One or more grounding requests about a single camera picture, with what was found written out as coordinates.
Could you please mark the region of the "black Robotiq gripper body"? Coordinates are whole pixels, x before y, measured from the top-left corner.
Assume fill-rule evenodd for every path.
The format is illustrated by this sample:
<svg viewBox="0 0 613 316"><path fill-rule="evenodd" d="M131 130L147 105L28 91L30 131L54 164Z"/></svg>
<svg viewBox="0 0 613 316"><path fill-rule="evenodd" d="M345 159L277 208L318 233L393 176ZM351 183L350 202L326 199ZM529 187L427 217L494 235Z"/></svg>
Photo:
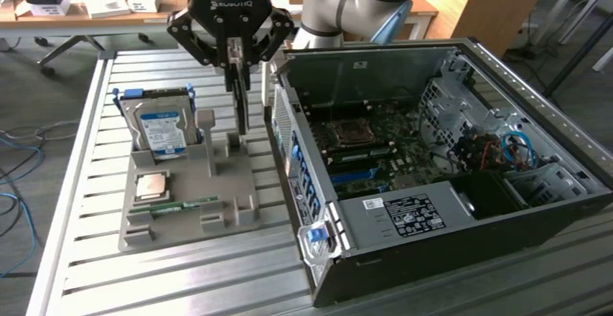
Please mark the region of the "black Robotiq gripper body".
<svg viewBox="0 0 613 316"><path fill-rule="evenodd" d="M187 11L202 28L218 37L238 37L245 24L254 34L271 12L270 0L189 0Z"/></svg>

